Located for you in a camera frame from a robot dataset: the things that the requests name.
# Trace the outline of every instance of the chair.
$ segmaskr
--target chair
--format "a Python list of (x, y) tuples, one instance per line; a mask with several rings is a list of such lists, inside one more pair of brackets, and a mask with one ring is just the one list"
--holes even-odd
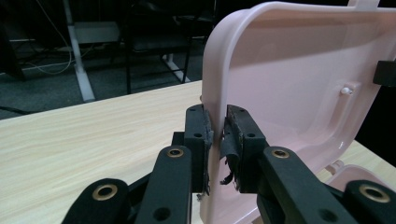
[[(137, 0), (126, 12), (121, 26), (121, 38), (125, 45), (127, 93), (131, 94), (130, 55), (160, 55), (168, 65), (166, 72), (182, 72), (179, 79), (185, 83), (190, 58), (193, 22), (187, 30), (181, 30), (175, 17), (193, 15), (198, 18), (202, 11), (199, 0)], [(178, 68), (172, 62), (174, 53), (184, 53), (184, 67)]]

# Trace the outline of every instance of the light wood tabletop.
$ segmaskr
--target light wood tabletop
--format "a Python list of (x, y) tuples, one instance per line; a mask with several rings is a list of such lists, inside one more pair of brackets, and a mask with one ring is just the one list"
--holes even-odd
[[(201, 86), (197, 81), (1, 120), (0, 222), (61, 223), (91, 183), (109, 177), (132, 184), (151, 172), (173, 132), (184, 131), (186, 109), (201, 103)], [(341, 159), (396, 188), (394, 167), (359, 143)], [(192, 220), (201, 222), (195, 198)]]

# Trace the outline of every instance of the pink plastic container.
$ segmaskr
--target pink plastic container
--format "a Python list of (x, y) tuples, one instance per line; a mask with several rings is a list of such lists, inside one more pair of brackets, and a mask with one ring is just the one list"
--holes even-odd
[[(260, 215), (256, 195), (219, 184), (229, 174), (219, 161), (226, 105), (247, 109), (271, 146), (292, 149), (314, 173), (349, 147), (380, 88), (373, 83), (377, 62), (396, 55), (396, 10), (377, 5), (264, 3), (236, 11), (214, 29), (203, 72), (202, 100), (215, 131), (204, 223), (249, 223)], [(334, 176), (330, 184), (340, 189), (349, 179)], [(337, 176), (343, 183), (334, 184)]]

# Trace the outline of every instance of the gray carpet floor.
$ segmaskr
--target gray carpet floor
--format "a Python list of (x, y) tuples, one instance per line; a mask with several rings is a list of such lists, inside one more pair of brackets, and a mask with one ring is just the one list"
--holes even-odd
[[(32, 54), (29, 46), (18, 48), (18, 58), (28, 57)], [(194, 40), (191, 48), (188, 78), (191, 81), (202, 79), (202, 57), (205, 44)], [(126, 95), (125, 62), (122, 50), (112, 51), (106, 46), (82, 49), (83, 63), (91, 82), (96, 101)], [(174, 62), (182, 67), (183, 55), (175, 55)], [(69, 61), (67, 52), (55, 56), (33, 59), (33, 64), (43, 66)], [(178, 79), (170, 73), (160, 75), (145, 75), (147, 72), (166, 70), (159, 57), (132, 58), (132, 90), (133, 93), (150, 91), (168, 86), (179, 85)], [(32, 68), (30, 63), (22, 65), (26, 81), (19, 81), (7, 74), (0, 73), (0, 106), (10, 107), (28, 112), (44, 112), (73, 105), (86, 104), (78, 87), (74, 70), (74, 63), (66, 68), (66, 64)], [(22, 116), (20, 113), (0, 109), (0, 119), (11, 119)]]

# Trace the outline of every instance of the table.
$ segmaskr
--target table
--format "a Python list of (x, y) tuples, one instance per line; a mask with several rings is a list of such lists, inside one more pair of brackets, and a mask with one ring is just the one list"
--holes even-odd
[[(0, 121), (0, 223), (60, 223), (96, 180), (131, 184), (149, 173), (173, 132), (184, 131), (185, 110), (201, 103), (201, 86), (197, 81)], [(364, 165), (396, 187), (395, 168), (357, 142), (341, 160)], [(195, 199), (192, 220), (202, 223)]]

